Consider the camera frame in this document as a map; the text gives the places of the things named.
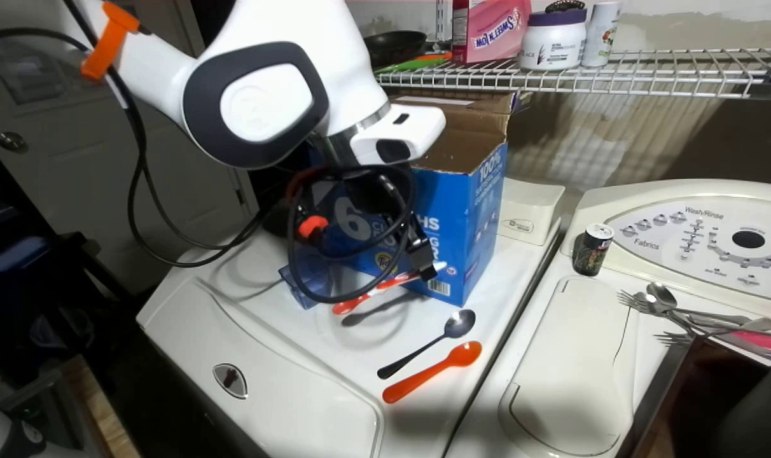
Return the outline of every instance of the metal utensil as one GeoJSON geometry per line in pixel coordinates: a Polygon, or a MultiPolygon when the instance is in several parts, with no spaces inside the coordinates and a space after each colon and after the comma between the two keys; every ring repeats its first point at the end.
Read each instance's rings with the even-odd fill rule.
{"type": "Polygon", "coordinates": [[[455,316],[451,316],[442,325],[442,333],[433,340],[428,340],[425,347],[419,347],[417,351],[381,367],[376,375],[378,380],[390,380],[395,371],[400,371],[404,363],[410,363],[415,356],[419,356],[425,349],[434,347],[442,338],[461,338],[465,337],[470,329],[476,325],[476,312],[462,307],[455,316]]]}
{"type": "Polygon", "coordinates": [[[745,325],[751,324],[749,316],[722,316],[722,312],[704,312],[704,310],[690,310],[690,307],[680,307],[680,301],[672,296],[672,289],[661,283],[649,283],[647,293],[654,296],[654,312],[681,312],[688,316],[690,324],[698,325],[745,325]]]}
{"type": "Polygon", "coordinates": [[[718,330],[771,330],[771,317],[749,317],[749,316],[721,316],[721,312],[699,312],[699,310],[688,310],[677,307],[675,296],[663,287],[651,283],[643,293],[637,293],[628,298],[628,305],[651,312],[651,316],[663,316],[672,324],[681,325],[688,333],[718,333],[718,330]]]}
{"type": "Polygon", "coordinates": [[[451,367],[467,367],[480,356],[480,343],[478,340],[465,340],[461,347],[455,347],[446,358],[439,358],[434,367],[428,367],[391,386],[387,386],[381,391],[381,399],[387,404],[400,403],[401,396],[408,396],[410,391],[415,391],[417,386],[423,386],[425,381],[429,381],[434,375],[451,368],[451,367]]]}

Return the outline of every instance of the plastic container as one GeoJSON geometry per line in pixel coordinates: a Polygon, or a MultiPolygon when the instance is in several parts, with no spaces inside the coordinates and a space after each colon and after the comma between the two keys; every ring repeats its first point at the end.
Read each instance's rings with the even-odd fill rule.
{"type": "Polygon", "coordinates": [[[532,0],[452,0],[452,62],[517,59],[532,0]]]}
{"type": "Polygon", "coordinates": [[[520,54],[521,69],[573,69],[582,62],[585,10],[534,13],[520,54]]]}
{"type": "Polygon", "coordinates": [[[616,41],[616,22],[618,22],[618,0],[593,3],[582,67],[606,67],[609,64],[609,57],[610,57],[610,49],[616,41]]]}

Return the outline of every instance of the bottle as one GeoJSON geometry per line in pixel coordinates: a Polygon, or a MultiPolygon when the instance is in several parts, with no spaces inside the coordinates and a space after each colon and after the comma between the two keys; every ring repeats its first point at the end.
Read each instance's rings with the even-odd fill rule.
{"type": "Polygon", "coordinates": [[[596,278],[606,263],[606,253],[614,240],[614,227],[591,225],[573,247],[573,270],[587,278],[596,278]]]}
{"type": "Polygon", "coordinates": [[[587,20],[582,67],[606,67],[618,22],[618,0],[596,0],[587,20]]]}

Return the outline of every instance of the orange spoon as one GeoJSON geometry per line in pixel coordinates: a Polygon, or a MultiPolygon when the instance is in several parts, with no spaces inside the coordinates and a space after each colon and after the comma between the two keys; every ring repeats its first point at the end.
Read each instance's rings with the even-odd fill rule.
{"type": "Polygon", "coordinates": [[[401,396],[408,396],[410,391],[415,391],[417,386],[423,386],[428,380],[438,377],[442,368],[447,367],[467,367],[480,356],[480,343],[478,340],[465,340],[461,347],[455,347],[442,362],[438,362],[434,367],[428,367],[396,385],[390,385],[381,391],[381,399],[387,404],[400,403],[401,396]]]}

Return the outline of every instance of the black cable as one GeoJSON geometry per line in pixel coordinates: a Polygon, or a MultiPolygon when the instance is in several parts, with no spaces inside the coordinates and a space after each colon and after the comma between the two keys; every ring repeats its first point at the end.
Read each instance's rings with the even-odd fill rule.
{"type": "MultiPolygon", "coordinates": [[[[45,31],[45,29],[3,29],[3,31],[0,31],[0,38],[16,38],[16,35],[54,38],[54,41],[71,43],[74,49],[90,54],[90,49],[86,49],[81,41],[76,41],[76,38],[71,38],[71,35],[67,35],[67,34],[57,34],[57,31],[45,31]]],[[[167,259],[165,255],[160,255],[158,250],[152,250],[152,247],[143,240],[143,233],[140,233],[140,228],[137,228],[137,221],[134,221],[134,197],[137,197],[140,175],[144,175],[144,180],[152,184],[152,175],[151,175],[148,160],[144,160],[148,136],[144,136],[144,130],[143,130],[143,120],[140,120],[140,111],[137,111],[137,106],[134,106],[134,97],[129,94],[129,88],[126,88],[126,83],[123,81],[123,76],[120,76],[115,69],[110,69],[107,76],[110,76],[107,83],[110,83],[110,86],[123,97],[123,101],[124,101],[123,111],[124,111],[126,124],[129,124],[129,130],[133,130],[133,137],[134,137],[134,143],[137,143],[137,165],[134,165],[134,171],[133,171],[129,190],[126,190],[126,225],[129,225],[129,231],[133,231],[134,242],[137,242],[148,255],[152,255],[156,259],[165,263],[165,265],[174,265],[174,267],[202,267],[202,265],[208,265],[208,263],[224,256],[232,247],[241,245],[249,233],[255,233],[255,228],[260,227],[260,221],[263,221],[263,216],[264,216],[263,212],[260,212],[258,219],[252,219],[232,242],[216,247],[214,255],[208,255],[208,256],[203,256],[203,259],[195,259],[195,263],[167,259]]]]}
{"type": "MultiPolygon", "coordinates": [[[[74,0],[64,0],[64,6],[68,7],[68,13],[74,15],[74,20],[76,20],[76,25],[81,29],[81,34],[86,35],[86,41],[90,43],[97,43],[100,38],[97,38],[97,34],[91,31],[91,25],[86,22],[86,18],[81,15],[81,10],[76,7],[76,3],[74,0]]],[[[110,76],[115,80],[115,86],[123,92],[123,99],[126,101],[126,106],[123,106],[124,110],[124,114],[126,114],[126,123],[129,123],[129,128],[133,128],[133,133],[134,133],[134,143],[137,143],[137,165],[134,165],[134,175],[133,175],[133,180],[129,180],[129,190],[126,190],[126,225],[129,225],[129,231],[133,231],[133,237],[134,237],[134,242],[148,253],[148,255],[152,255],[156,259],[160,259],[160,263],[165,263],[165,265],[174,265],[174,267],[198,267],[198,265],[208,265],[208,263],[214,263],[214,259],[219,259],[221,255],[216,255],[216,256],[205,256],[205,259],[202,259],[202,263],[179,263],[179,259],[167,259],[165,255],[160,255],[158,250],[152,250],[148,242],[144,242],[144,237],[140,233],[140,228],[137,228],[137,219],[134,219],[134,197],[137,197],[137,184],[140,184],[140,172],[143,172],[143,177],[144,177],[144,184],[148,184],[148,190],[151,190],[151,199],[152,199],[152,203],[156,203],[156,209],[158,209],[158,216],[163,219],[163,225],[179,237],[179,240],[182,240],[186,245],[191,245],[191,247],[203,247],[203,250],[216,250],[216,253],[228,253],[232,247],[236,247],[236,245],[241,245],[245,242],[245,231],[238,233],[238,237],[233,237],[232,242],[226,242],[226,245],[202,245],[202,242],[195,242],[195,240],[191,240],[191,237],[186,237],[181,228],[179,228],[179,225],[167,216],[167,212],[165,212],[165,205],[163,205],[163,200],[160,200],[160,194],[158,194],[158,188],[156,188],[156,180],[152,180],[152,172],[151,172],[151,163],[148,163],[148,156],[144,156],[144,151],[148,151],[148,136],[144,136],[144,130],[143,130],[143,118],[140,118],[140,110],[137,110],[137,105],[134,105],[134,97],[133,97],[133,92],[126,88],[126,83],[120,80],[120,73],[115,71],[115,69],[110,69],[110,76]]]]}
{"type": "MultiPolygon", "coordinates": [[[[334,259],[334,263],[340,263],[340,265],[350,265],[354,256],[358,256],[361,253],[371,250],[371,247],[381,247],[381,242],[387,242],[390,237],[395,237],[395,231],[400,231],[408,219],[413,216],[413,200],[415,200],[415,180],[413,180],[413,172],[401,165],[361,165],[361,167],[340,167],[340,171],[328,171],[328,172],[319,172],[315,177],[310,180],[321,180],[324,175],[331,175],[334,180],[345,180],[345,177],[354,177],[358,172],[366,172],[366,175],[376,175],[381,180],[381,188],[390,199],[396,200],[396,216],[391,219],[391,225],[371,237],[369,242],[364,242],[361,247],[354,247],[354,250],[345,250],[345,253],[334,253],[334,255],[325,255],[325,250],[319,250],[319,247],[310,247],[310,250],[319,250],[324,256],[334,259]],[[408,186],[408,199],[391,186],[391,180],[387,177],[390,171],[396,171],[401,177],[404,177],[404,186],[408,186]]],[[[373,289],[376,284],[381,284],[385,279],[390,279],[396,267],[400,267],[400,256],[391,255],[390,263],[381,267],[378,265],[378,272],[361,287],[350,289],[350,293],[340,293],[340,296],[324,296],[324,293],[315,293],[312,287],[307,287],[306,283],[306,272],[303,272],[303,255],[300,255],[300,242],[297,242],[297,216],[303,212],[303,188],[306,186],[297,186],[294,188],[294,197],[293,197],[293,203],[291,203],[291,212],[288,212],[288,272],[291,272],[291,279],[293,284],[310,301],[315,303],[343,303],[343,301],[357,301],[361,296],[366,296],[369,289],[373,289]]],[[[396,237],[396,245],[390,245],[395,253],[404,253],[408,250],[408,237],[396,237]]]]}

